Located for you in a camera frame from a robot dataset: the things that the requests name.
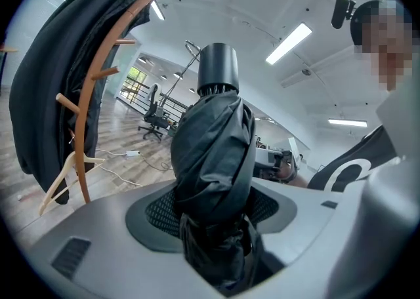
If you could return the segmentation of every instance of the power adapter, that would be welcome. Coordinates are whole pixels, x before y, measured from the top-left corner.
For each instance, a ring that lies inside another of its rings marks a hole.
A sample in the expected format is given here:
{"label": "power adapter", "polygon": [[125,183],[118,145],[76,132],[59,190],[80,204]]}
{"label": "power adapter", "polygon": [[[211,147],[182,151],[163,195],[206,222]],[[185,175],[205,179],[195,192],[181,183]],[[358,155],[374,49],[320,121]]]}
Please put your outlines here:
{"label": "power adapter", "polygon": [[125,155],[127,157],[136,157],[136,156],[140,155],[140,151],[137,151],[137,150],[135,150],[135,151],[127,151],[125,153]]}

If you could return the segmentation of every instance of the wooden coat rack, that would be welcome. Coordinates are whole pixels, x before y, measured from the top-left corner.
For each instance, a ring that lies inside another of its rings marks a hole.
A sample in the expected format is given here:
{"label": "wooden coat rack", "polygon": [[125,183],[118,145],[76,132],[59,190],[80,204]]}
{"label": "wooden coat rack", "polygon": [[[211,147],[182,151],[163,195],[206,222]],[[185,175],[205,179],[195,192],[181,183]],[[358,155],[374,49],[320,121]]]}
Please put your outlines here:
{"label": "wooden coat rack", "polygon": [[57,94],[56,97],[58,102],[60,102],[64,107],[68,108],[77,115],[74,136],[75,151],[69,156],[74,156],[75,158],[76,171],[79,177],[81,192],[86,203],[91,202],[91,198],[89,197],[89,192],[87,190],[85,172],[85,126],[92,92],[95,87],[96,80],[119,72],[116,67],[102,70],[105,59],[114,45],[135,43],[134,39],[120,39],[119,37],[123,33],[124,29],[130,24],[131,20],[133,20],[133,18],[152,1],[153,0],[136,0],[122,14],[112,29],[108,32],[102,44],[99,46],[99,49],[97,50],[87,71],[86,78],[81,89],[78,105],[75,105],[62,94]]}

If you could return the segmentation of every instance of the vent grille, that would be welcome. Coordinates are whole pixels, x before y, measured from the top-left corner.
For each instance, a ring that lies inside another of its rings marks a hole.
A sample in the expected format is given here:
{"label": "vent grille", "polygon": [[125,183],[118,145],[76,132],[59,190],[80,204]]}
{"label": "vent grille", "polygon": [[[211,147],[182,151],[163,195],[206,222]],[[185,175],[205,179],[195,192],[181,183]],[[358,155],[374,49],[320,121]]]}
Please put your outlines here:
{"label": "vent grille", "polygon": [[91,242],[84,239],[70,239],[52,262],[52,267],[65,278],[73,279],[90,245]]}

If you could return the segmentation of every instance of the black shirt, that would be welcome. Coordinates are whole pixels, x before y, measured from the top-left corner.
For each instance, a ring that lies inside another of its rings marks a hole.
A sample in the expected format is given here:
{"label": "black shirt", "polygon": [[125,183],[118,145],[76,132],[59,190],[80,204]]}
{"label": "black shirt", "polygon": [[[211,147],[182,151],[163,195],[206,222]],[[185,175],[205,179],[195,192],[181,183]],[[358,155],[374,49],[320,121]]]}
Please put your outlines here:
{"label": "black shirt", "polygon": [[316,173],[308,188],[344,191],[347,184],[366,178],[373,169],[396,157],[394,146],[381,125],[360,143]]}

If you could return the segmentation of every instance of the black mesh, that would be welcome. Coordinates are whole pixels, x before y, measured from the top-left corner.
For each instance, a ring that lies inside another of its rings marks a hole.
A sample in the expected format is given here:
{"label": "black mesh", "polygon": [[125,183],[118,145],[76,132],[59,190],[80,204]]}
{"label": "black mesh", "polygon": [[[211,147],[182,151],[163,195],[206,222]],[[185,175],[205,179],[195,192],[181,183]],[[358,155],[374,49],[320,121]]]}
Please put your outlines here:
{"label": "black mesh", "polygon": [[146,218],[154,227],[179,237],[179,216],[175,212],[174,204],[175,192],[172,189],[147,206]]}
{"label": "black mesh", "polygon": [[278,203],[276,200],[255,188],[251,188],[245,212],[254,227],[257,227],[257,223],[276,214],[277,211]]}
{"label": "black mesh", "polygon": [[[179,237],[180,216],[175,212],[174,205],[175,191],[172,189],[147,206],[146,218],[154,227],[169,235]],[[255,188],[251,188],[245,212],[254,227],[259,222],[276,214],[278,209],[277,201]]]}

